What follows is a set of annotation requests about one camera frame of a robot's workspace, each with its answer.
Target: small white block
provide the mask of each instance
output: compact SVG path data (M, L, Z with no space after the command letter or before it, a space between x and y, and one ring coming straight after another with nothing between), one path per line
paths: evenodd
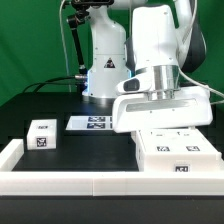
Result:
M57 120L33 120L27 134L27 149L55 149Z
M13 139L0 153L0 171L12 171L23 154L23 140Z

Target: cable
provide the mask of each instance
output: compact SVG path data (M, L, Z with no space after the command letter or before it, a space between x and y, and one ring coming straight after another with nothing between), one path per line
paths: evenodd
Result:
M36 89L34 89L33 92L37 92L38 90L40 90L43 86L45 86L45 83L62 81L62 80L66 80L66 79L71 80L71 79L75 79L75 77L74 76L67 76L67 77L58 77L58 78L49 79L49 80L45 81L43 84L40 84L39 86L37 86Z
M29 86L27 86L22 93L25 93L27 91L27 89L33 87L33 86L37 86L37 85L77 85L77 83L75 84L71 84L71 83L54 83L54 82L38 82L38 83L34 83L31 84Z
M224 94L223 94L223 93L221 93L221 92L219 92L219 91L217 91L217 90L215 90L215 89L212 89L212 88L210 88L210 87L208 87L208 86L206 86L206 85L203 85L203 84L201 84L201 83L199 83L199 82L197 82L197 81L191 79L189 76L187 76L186 74L184 74L184 73L181 71L180 68L179 68L179 72L180 72L180 75L181 75L183 78L185 78L186 80L188 80L189 82L191 82L191 83L193 83L193 84L195 84L195 85L197 85L197 86L200 86L200 87L202 87L202 88L204 88L204 89L207 89L207 90L209 90L210 92L212 92L212 93L214 93L214 94L216 94L216 95L218 95L218 96L220 96L220 97L222 97L222 98L224 99ZM215 104L223 104L223 103L224 103L224 100L221 100L221 101L213 102L213 103L211 103L211 105L215 105Z
M184 36L183 36L183 43L186 42L192 28L193 28L193 25L194 25L194 21L195 21L195 18L196 18L196 14L197 14L197 8L198 8L198 0L195 0L194 1L194 12L193 12L193 15L192 15L192 19L191 19L191 23L188 27L188 29L186 30Z
M64 57L65 57L65 66L66 66L66 74L67 76L70 76L69 71L69 62L68 62L68 53L67 48L65 44L65 34L64 34L64 26L63 26L63 20L62 20L62 8L66 0L62 0L60 9L59 9L59 21L60 21L60 29L61 29L61 39L62 39L62 45L63 45L63 51L64 51Z

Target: black table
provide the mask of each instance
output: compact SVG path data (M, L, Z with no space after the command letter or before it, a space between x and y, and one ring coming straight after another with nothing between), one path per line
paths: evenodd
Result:
M200 130L224 149L224 115ZM22 138L33 119L57 119L57 148L27 151L14 171L138 171L130 134L65 131L71 115L110 116L111 106L84 103L75 93L19 94L0 107L0 150ZM197 196L4 196L0 223L224 223L223 197Z

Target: green screen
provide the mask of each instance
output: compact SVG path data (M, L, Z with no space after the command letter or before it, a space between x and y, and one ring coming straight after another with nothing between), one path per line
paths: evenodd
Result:
M0 105L30 84L66 76L59 26L60 3L60 0L1 1ZM165 3L173 8L172 0L151 0L149 3ZM224 1L199 0L198 4L199 22L207 43L207 58L191 76L224 92ZM63 10L70 75L78 72L76 52L66 23L67 16L74 12L71 7ZM129 12L109 10L109 15L125 27L128 35ZM79 35L85 64L89 68L92 44L88 23L79 28ZM46 86L42 91L69 91L69 88Z

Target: black cable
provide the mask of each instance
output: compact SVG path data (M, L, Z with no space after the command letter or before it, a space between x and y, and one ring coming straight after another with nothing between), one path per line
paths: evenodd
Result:
M22 93L25 93L29 88L33 87L33 86L36 86L36 85L71 85L71 83L54 83L54 82L39 82L39 83L34 83L34 84L31 84L29 86L27 86L23 91Z
M58 77L58 78L49 79L49 80L43 82L42 84L39 84L39 86L37 86L33 92L37 92L43 86L45 86L46 84L49 84L50 82L62 81L62 80L66 80L66 79L75 79L75 77L74 76L66 76L66 77Z

